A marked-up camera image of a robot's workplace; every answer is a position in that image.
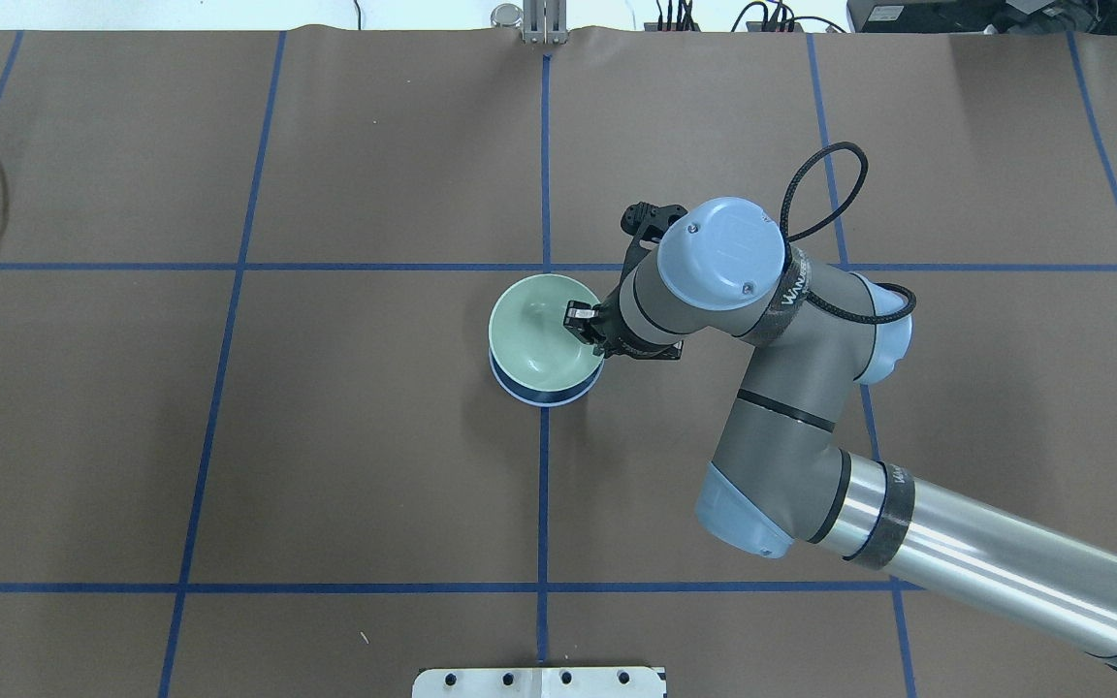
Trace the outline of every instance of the metal bracket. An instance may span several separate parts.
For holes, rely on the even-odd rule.
[[[567,0],[524,0],[524,44],[567,44]]]
[[[665,698],[666,670],[652,667],[500,668],[428,670],[412,698]]]

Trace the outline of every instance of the blue tape grid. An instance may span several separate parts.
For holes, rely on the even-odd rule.
[[[812,77],[812,96],[819,119],[821,144],[829,145],[829,131],[825,118],[824,99],[821,97],[819,57],[812,36],[806,36],[808,58]],[[15,34],[13,41],[6,58],[3,74],[0,76],[0,102],[9,83],[12,68],[17,61],[19,46],[23,32]],[[888,582],[725,582],[725,583],[551,583],[548,580],[548,450],[550,450],[550,412],[545,408],[540,414],[540,490],[537,490],[537,580],[536,583],[400,583],[400,584],[200,584],[190,583],[192,553],[194,552],[195,534],[200,523],[201,504],[204,495],[206,476],[209,472],[210,455],[213,437],[217,432],[218,407],[222,398],[222,385],[226,377],[227,362],[231,352],[231,335],[235,331],[239,291],[244,283],[244,274],[270,272],[270,270],[414,270],[416,272],[617,272],[618,261],[607,264],[555,264],[551,258],[550,226],[550,75],[551,56],[542,57],[541,63],[541,264],[392,264],[391,261],[314,261],[313,264],[288,264],[288,261],[248,261],[248,245],[252,237],[254,213],[256,213],[257,194],[261,185],[261,169],[265,166],[266,150],[269,141],[269,127],[276,89],[278,89],[279,71],[283,67],[283,54],[287,34],[279,32],[276,44],[275,66],[270,75],[269,93],[266,113],[261,123],[261,140],[258,143],[257,162],[254,165],[251,193],[245,213],[244,232],[240,236],[239,257],[233,264],[229,261],[0,261],[0,270],[230,270],[235,272],[231,285],[231,299],[227,308],[223,341],[218,358],[217,379],[213,394],[209,403],[209,422],[206,429],[198,481],[192,496],[192,508],[189,527],[183,544],[183,557],[180,579],[176,584],[150,583],[0,583],[0,593],[173,593],[174,605],[172,627],[168,635],[166,654],[163,675],[159,682],[159,695],[169,694],[170,677],[172,677],[174,653],[178,650],[180,628],[182,623],[183,601],[189,593],[535,593],[537,597],[537,661],[544,663],[547,658],[547,595],[550,592],[561,593],[674,593],[674,592],[890,592],[895,609],[897,635],[899,637],[900,661],[903,661],[905,685],[908,698],[916,697],[916,685],[913,672],[911,647],[908,641],[908,623],[904,611],[903,592],[918,591],[916,584],[891,577]],[[1081,99],[1091,132],[1091,140],[1098,150],[1100,163],[1106,174],[1107,184],[1114,195],[1117,209],[1117,178],[1114,175],[1111,160],[1106,151],[1098,118],[1091,106],[1089,87],[1087,87],[1083,68],[1078,52],[1075,36],[1068,35],[1068,48],[1071,54],[1072,68],[1080,87]],[[834,180],[834,163],[831,157],[825,162],[827,187],[830,195],[830,207],[838,207],[838,187]],[[847,242],[843,238],[842,221],[834,221],[834,237],[838,241],[839,261],[851,270],[865,272],[1117,272],[1117,265],[1047,265],[1047,264],[888,264],[888,261],[851,261],[848,257]],[[873,459],[880,459],[878,451],[877,421],[873,419],[872,396],[868,388],[861,388],[866,428],[872,447]]]
[[[815,103],[817,107],[817,125],[819,125],[819,132],[821,135],[821,146],[827,146],[830,144],[830,132],[827,128],[825,123],[825,105],[824,99],[821,98],[821,74],[819,63],[817,63],[817,48],[812,44],[812,35],[804,35],[805,44],[808,46],[808,67],[810,67],[810,74],[812,75],[812,101]],[[830,210],[839,208],[839,190],[837,182],[834,182],[834,160],[830,155],[825,155],[825,184],[830,193]],[[838,239],[839,243],[839,261],[842,268],[850,267],[850,259],[848,258],[848,247],[847,241],[842,236],[842,218],[834,219],[834,238]],[[860,385],[860,401],[863,403],[865,412],[865,426],[869,430],[869,441],[872,444],[872,458],[875,460],[881,460],[881,456],[878,455],[878,426],[873,420],[872,415],[872,398],[869,394],[868,385]],[[903,582],[896,577],[890,577],[890,600],[895,609],[895,631],[896,635],[899,637],[899,654],[900,662],[903,663],[904,670],[904,686],[907,690],[907,698],[916,698],[916,677],[913,672],[913,649],[911,643],[908,640],[908,616],[904,613],[904,595],[900,593],[900,584]]]

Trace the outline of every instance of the light blue joint cap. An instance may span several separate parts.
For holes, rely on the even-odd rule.
[[[735,310],[775,289],[785,257],[779,224],[756,203],[724,195],[670,226],[658,245],[658,270],[684,304]]]
[[[872,297],[872,310],[877,315],[895,313],[903,308],[904,299],[897,293],[891,293],[869,281],[868,278],[860,277],[865,286],[869,288],[869,296]],[[869,365],[865,367],[863,374],[857,377],[856,382],[861,385],[872,385],[886,379],[895,371],[895,363],[908,353],[908,345],[913,343],[913,317],[895,321],[892,323],[877,326],[878,335],[873,340],[872,355],[869,356]]]
[[[701,496],[696,500],[696,517],[705,530],[723,543],[762,557],[784,556],[793,541],[756,504],[750,503],[732,481],[726,480],[714,463],[709,463],[709,471],[705,474]]]

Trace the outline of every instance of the silver metal tube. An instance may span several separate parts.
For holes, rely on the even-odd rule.
[[[1000,613],[1091,654],[1117,654],[1117,555],[916,481],[888,573]]]

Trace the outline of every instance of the light green bowl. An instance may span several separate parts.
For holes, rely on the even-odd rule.
[[[514,283],[488,316],[494,376],[506,392],[531,405],[557,407],[589,392],[602,356],[563,327],[569,300],[599,303],[583,283],[536,275]]]

